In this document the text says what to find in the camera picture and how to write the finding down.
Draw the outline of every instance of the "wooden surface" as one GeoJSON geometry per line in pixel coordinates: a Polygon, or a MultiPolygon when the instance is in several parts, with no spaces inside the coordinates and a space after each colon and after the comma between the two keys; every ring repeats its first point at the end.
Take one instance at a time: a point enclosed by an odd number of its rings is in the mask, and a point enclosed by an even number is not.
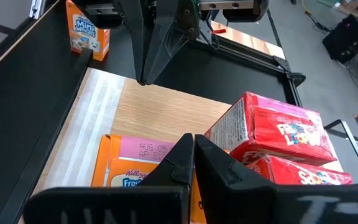
{"type": "Polygon", "coordinates": [[[51,187],[90,185],[102,134],[176,142],[184,133],[203,134],[229,107],[88,69],[33,194],[51,187]]]}
{"type": "Polygon", "coordinates": [[[204,134],[230,105],[160,86],[125,80],[112,134],[177,142],[184,133],[204,134]]]}
{"type": "Polygon", "coordinates": [[[245,34],[243,32],[235,30],[233,28],[227,27],[227,26],[220,24],[218,22],[211,21],[211,26],[212,26],[213,30],[221,30],[221,29],[226,30],[225,33],[218,34],[221,37],[232,40],[234,42],[245,45],[247,47],[253,48],[253,49],[263,52],[265,54],[268,54],[271,56],[278,56],[282,59],[285,59],[284,51],[281,47],[278,47],[274,44],[260,40],[256,37],[245,34]]]}

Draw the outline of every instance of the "electronic device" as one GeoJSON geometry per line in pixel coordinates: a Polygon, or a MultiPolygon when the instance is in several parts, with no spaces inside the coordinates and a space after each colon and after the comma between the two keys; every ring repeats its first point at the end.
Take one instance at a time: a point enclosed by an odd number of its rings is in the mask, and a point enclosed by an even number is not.
{"type": "Polygon", "coordinates": [[[212,10],[223,10],[229,22],[255,22],[269,0],[73,0],[98,28],[123,24],[132,36],[136,80],[153,84],[173,56],[190,40],[210,45],[212,10]]]}
{"type": "Polygon", "coordinates": [[[358,17],[343,19],[323,40],[329,56],[341,63],[350,61],[358,53],[358,17]]]}

